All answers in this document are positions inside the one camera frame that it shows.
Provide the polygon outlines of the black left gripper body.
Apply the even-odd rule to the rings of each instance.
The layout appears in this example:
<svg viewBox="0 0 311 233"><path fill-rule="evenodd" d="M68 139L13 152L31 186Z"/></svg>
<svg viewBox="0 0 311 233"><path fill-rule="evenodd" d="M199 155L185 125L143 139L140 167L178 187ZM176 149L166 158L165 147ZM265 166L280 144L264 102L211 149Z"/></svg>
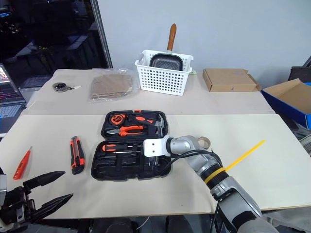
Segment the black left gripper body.
<svg viewBox="0 0 311 233"><path fill-rule="evenodd" d="M3 224L33 222L35 201L29 198L31 190L19 186L6 194L0 209L0 220Z"/></svg>

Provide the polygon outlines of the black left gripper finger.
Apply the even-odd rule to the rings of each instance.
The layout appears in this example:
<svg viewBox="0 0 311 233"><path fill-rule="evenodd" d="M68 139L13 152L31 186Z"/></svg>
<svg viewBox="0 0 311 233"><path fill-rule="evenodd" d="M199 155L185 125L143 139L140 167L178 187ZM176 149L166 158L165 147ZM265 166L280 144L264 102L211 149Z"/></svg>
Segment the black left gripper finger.
<svg viewBox="0 0 311 233"><path fill-rule="evenodd" d="M40 176L34 177L30 180L27 180L23 183L23 186L26 190L32 190L38 186L45 186L51 182L54 182L56 179L64 175L65 171L54 171L42 174Z"/></svg>
<svg viewBox="0 0 311 233"><path fill-rule="evenodd" d="M55 198L43 204L41 208L34 210L33 212L30 213L29 221L31 223L34 223L53 214L58 209L60 209L63 205L65 205L72 197L73 197L73 194L67 194L67 195L60 196L58 198Z"/></svg>

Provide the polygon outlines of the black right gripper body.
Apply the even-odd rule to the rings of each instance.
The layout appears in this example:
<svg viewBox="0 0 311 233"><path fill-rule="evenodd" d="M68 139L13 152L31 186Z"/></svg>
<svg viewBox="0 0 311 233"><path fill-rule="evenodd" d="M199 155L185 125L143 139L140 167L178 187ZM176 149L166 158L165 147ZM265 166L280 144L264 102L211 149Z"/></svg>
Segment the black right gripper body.
<svg viewBox="0 0 311 233"><path fill-rule="evenodd" d="M149 157L148 160L148 171L162 171L159 156Z"/></svg>

